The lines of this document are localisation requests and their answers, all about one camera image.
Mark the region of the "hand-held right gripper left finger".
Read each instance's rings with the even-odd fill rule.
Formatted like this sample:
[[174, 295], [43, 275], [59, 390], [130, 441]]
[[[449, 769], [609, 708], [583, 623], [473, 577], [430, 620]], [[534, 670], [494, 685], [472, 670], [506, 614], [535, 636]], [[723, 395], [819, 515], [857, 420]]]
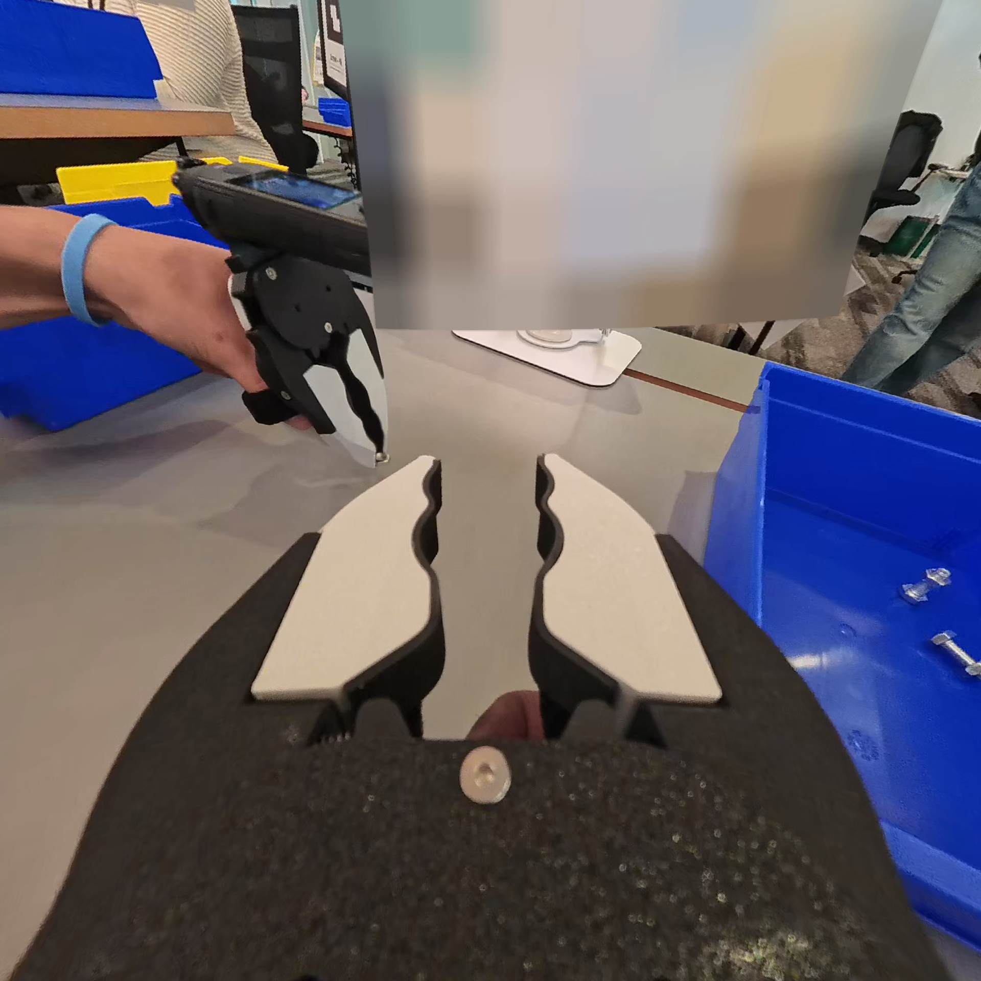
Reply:
[[256, 702], [328, 703], [352, 729], [363, 704], [384, 699], [422, 729], [446, 663], [441, 504], [440, 461], [418, 456], [322, 527], [251, 684]]

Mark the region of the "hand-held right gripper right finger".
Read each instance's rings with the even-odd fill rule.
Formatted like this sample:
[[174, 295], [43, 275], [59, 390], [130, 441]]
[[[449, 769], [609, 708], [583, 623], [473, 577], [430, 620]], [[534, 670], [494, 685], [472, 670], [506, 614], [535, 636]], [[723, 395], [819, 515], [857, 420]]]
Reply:
[[545, 732], [653, 732], [650, 706], [717, 709], [723, 690], [661, 539], [622, 497], [556, 453], [535, 463], [541, 568], [530, 671]]

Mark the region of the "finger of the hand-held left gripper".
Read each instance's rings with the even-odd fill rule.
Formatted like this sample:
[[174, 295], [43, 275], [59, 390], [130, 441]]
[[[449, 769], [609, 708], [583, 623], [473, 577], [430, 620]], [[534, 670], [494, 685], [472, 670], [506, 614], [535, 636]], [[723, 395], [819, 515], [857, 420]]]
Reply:
[[352, 406], [337, 369], [315, 364], [304, 373], [304, 382], [318, 408], [317, 418], [321, 421], [314, 423], [314, 426], [319, 435], [342, 439], [352, 446], [369, 444], [364, 422]]
[[388, 403], [384, 367], [374, 326], [367, 324], [350, 335], [351, 383], [357, 390], [354, 409], [364, 430], [366, 445], [376, 464], [388, 461]]

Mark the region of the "blue divided storage bin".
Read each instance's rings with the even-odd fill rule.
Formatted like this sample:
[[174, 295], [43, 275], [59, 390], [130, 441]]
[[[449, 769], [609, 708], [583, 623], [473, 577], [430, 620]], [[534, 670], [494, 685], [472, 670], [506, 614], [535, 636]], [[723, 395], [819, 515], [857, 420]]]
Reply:
[[[77, 218], [98, 214], [36, 209]], [[113, 213], [105, 216], [113, 221]], [[227, 249], [208, 240], [171, 235], [178, 226], [176, 222], [165, 222], [165, 233], [115, 223], [118, 227], [220, 249], [227, 254], [227, 264]], [[27, 418], [52, 432], [65, 430], [202, 370], [183, 354], [140, 331], [114, 321], [101, 328], [86, 325], [69, 313], [2, 330], [1, 354], [2, 416]]]

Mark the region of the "person's left hand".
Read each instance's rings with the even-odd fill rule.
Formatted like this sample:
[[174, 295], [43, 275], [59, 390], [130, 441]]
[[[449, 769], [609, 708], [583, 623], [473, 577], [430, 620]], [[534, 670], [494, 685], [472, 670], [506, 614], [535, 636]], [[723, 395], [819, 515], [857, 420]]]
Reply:
[[253, 347], [228, 293], [226, 252], [118, 226], [86, 254], [88, 311], [140, 331], [248, 392], [264, 390]]

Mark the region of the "person's right hand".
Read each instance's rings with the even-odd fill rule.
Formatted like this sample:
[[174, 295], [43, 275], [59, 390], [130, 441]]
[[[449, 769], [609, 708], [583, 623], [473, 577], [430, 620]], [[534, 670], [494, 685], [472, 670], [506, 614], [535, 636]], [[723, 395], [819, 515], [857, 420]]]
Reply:
[[544, 741], [541, 696], [537, 691], [515, 691], [499, 696], [479, 716], [467, 739]]

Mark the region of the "white document stand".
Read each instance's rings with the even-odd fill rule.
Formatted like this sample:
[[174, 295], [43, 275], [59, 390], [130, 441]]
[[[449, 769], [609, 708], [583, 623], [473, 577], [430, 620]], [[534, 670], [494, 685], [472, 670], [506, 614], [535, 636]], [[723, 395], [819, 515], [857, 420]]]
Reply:
[[635, 337], [610, 330], [452, 331], [482, 349], [581, 386], [612, 386], [643, 350]]

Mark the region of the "yellow storage bin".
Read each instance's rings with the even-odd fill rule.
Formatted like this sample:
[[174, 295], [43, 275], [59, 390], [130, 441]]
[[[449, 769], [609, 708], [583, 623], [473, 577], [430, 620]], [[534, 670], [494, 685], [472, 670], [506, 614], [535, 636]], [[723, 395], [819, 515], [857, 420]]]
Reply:
[[56, 168], [57, 181], [67, 205], [96, 202], [144, 199], [154, 206], [165, 206], [177, 192], [174, 175], [185, 166], [257, 166], [281, 173], [288, 171], [283, 165], [256, 158], [240, 156], [238, 160], [226, 157], [180, 157], [135, 163], [66, 166]]

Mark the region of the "blue wristband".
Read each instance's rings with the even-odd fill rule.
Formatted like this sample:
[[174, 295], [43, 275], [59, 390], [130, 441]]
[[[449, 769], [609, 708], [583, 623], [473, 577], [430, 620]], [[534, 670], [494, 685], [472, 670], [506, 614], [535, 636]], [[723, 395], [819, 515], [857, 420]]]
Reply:
[[112, 317], [95, 315], [86, 299], [87, 260], [95, 240], [108, 227], [116, 225], [101, 214], [79, 217], [68, 233], [60, 254], [60, 281], [69, 314], [80, 323], [99, 326], [113, 322]]

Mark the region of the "brown wooden desk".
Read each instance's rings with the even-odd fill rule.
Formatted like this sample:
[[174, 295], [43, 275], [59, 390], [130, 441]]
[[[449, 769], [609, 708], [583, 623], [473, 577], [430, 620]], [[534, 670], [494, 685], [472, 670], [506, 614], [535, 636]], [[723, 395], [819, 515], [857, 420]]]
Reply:
[[235, 133], [235, 121], [227, 111], [170, 98], [1, 94], [1, 137], [5, 141]]

